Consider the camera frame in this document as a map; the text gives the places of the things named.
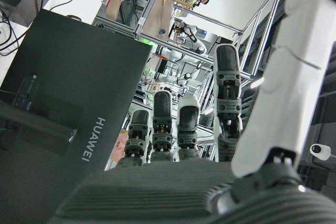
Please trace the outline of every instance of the white table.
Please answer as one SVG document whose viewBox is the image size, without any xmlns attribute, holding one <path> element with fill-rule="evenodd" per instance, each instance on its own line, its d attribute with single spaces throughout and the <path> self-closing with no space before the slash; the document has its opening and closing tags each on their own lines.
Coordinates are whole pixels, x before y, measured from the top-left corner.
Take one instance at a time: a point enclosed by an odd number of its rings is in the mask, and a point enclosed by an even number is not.
<svg viewBox="0 0 336 224">
<path fill-rule="evenodd" d="M 45 6 L 44 9 L 51 9 L 53 6 L 56 6 L 61 3 L 65 3 L 69 0 L 49 0 Z M 92 24 L 99 8 L 101 6 L 101 0 L 73 0 L 70 3 L 66 5 L 62 5 L 59 7 L 56 7 L 52 11 L 55 13 L 59 13 L 62 15 L 75 15 L 81 18 L 82 22 L 87 24 Z M 19 24 L 16 24 L 14 22 L 12 23 L 12 27 L 16 33 L 17 36 L 20 36 L 22 33 L 24 33 L 28 28 L 21 26 Z M 9 35 L 9 27 L 5 24 L 0 24 L 0 41 L 5 41 L 6 38 Z M 8 48 L 8 51 L 14 49 L 17 46 L 17 44 L 12 45 Z M 15 52 L 9 54 L 6 57 L 0 56 L 0 85 L 2 84 L 6 73 L 15 57 Z"/>
</svg>

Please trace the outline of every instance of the wooden board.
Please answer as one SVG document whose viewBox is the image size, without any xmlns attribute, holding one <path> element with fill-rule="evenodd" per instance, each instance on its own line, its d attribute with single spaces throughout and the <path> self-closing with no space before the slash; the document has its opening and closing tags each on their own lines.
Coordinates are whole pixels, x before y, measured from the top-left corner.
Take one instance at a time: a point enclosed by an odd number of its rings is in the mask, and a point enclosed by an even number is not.
<svg viewBox="0 0 336 224">
<path fill-rule="evenodd" d="M 146 35 L 167 41 L 169 33 L 169 23 L 172 18 L 173 1 L 155 0 L 152 9 L 147 17 L 142 32 Z M 160 29 L 165 29 L 166 34 L 160 35 Z"/>
</svg>

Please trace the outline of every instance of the computer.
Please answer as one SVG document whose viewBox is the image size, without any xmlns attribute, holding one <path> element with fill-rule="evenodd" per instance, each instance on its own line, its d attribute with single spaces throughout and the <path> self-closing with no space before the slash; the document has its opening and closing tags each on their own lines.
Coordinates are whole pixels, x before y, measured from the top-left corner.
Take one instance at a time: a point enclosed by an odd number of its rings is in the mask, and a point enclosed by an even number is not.
<svg viewBox="0 0 336 224">
<path fill-rule="evenodd" d="M 18 94 L 0 92 L 0 100 L 77 134 L 68 143 L 34 125 L 20 124 L 11 136 L 2 131 L 1 221 L 45 222 L 81 181 L 104 170 L 150 49 L 110 31 L 39 12 L 0 88 Z"/>
</svg>

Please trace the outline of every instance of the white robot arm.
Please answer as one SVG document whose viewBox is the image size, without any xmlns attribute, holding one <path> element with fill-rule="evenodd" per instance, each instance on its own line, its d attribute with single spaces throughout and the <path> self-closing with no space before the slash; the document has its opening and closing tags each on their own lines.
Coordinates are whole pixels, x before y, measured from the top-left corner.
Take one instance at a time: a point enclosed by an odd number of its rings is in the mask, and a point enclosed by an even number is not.
<svg viewBox="0 0 336 224">
<path fill-rule="evenodd" d="M 335 0 L 286 0 L 264 82 L 232 160 L 236 176 L 267 161 L 297 166 L 336 41 Z"/>
<path fill-rule="evenodd" d="M 196 26 L 186 26 L 184 27 L 184 33 L 191 39 L 193 42 L 193 48 L 195 48 L 195 52 L 200 55 L 205 55 L 206 47 L 200 39 L 197 39 L 195 36 L 196 33 Z"/>
</svg>

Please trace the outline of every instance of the security camera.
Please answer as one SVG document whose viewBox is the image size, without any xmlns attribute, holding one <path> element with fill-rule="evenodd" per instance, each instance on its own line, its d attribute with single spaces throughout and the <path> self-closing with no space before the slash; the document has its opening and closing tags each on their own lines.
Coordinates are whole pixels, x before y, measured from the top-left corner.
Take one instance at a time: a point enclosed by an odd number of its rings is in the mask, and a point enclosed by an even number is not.
<svg viewBox="0 0 336 224">
<path fill-rule="evenodd" d="M 327 160 L 331 155 L 331 148 L 323 144 L 313 144 L 310 146 L 310 153 L 320 160 Z"/>
</svg>

